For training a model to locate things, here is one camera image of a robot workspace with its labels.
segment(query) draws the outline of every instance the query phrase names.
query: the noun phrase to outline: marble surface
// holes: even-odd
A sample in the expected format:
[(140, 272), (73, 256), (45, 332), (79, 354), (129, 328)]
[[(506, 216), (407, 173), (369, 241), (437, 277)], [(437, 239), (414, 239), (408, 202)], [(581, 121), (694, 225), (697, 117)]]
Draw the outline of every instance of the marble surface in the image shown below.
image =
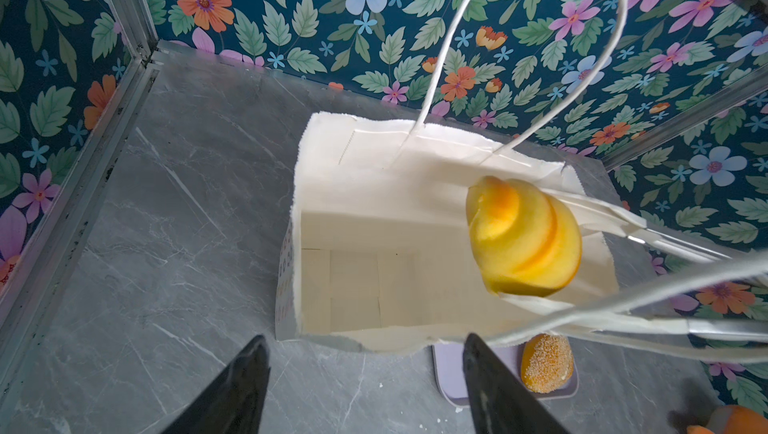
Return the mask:
[[(469, 410), (456, 412), (437, 391), (430, 350), (391, 356), (274, 341), (296, 146), (319, 110), (413, 115), (205, 58), (164, 66), (7, 432), (161, 432), (257, 333), (272, 367), (261, 432), (474, 432)], [(568, 159), (590, 194), (618, 202), (599, 162)], [(641, 247), (610, 246), (622, 284), (654, 276)], [(572, 346), (579, 391), (545, 405), (573, 434), (683, 432), (716, 402), (698, 362)]]

